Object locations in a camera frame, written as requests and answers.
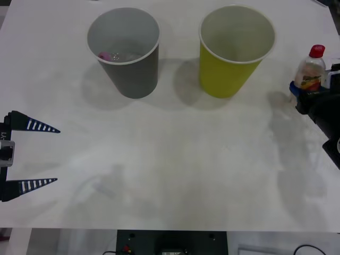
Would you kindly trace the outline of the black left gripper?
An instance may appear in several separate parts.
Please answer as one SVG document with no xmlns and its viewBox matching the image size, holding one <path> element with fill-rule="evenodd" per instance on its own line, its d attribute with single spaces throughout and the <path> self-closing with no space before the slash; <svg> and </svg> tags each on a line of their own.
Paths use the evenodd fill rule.
<svg viewBox="0 0 340 255">
<path fill-rule="evenodd" d="M 11 129 L 14 131 L 60 133 L 60 130 L 18 111 L 11 111 Z M 11 129 L 5 117 L 1 122 L 1 202 L 11 201 L 58 180 L 57 178 L 44 178 L 6 181 L 7 168 L 12 164 Z"/>
</svg>

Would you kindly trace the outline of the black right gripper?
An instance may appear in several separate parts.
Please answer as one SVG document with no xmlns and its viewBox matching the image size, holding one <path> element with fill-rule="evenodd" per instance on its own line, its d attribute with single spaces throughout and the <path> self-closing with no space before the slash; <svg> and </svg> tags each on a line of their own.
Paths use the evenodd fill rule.
<svg viewBox="0 0 340 255">
<path fill-rule="evenodd" d="M 300 114 L 308 115 L 327 138 L 339 138 L 339 93 L 301 92 L 294 81 L 290 82 L 289 90 L 299 94 L 296 109 Z"/>
</svg>

